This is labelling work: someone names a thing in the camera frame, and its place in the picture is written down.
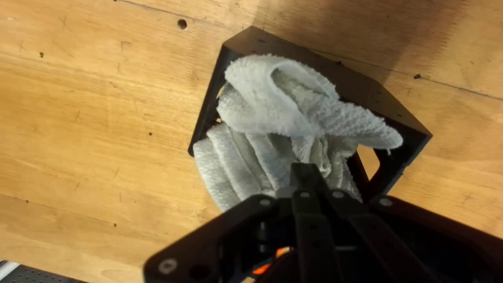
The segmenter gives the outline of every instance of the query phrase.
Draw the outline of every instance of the wood grain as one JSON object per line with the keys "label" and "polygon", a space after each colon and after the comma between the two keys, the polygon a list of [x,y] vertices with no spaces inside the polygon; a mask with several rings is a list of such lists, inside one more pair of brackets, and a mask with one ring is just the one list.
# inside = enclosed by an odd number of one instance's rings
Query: wood grain
{"label": "wood grain", "polygon": [[1,1],[0,257],[138,281],[217,215],[187,144],[221,40],[251,23],[382,81],[434,133],[391,193],[503,237],[500,13],[497,0]]}

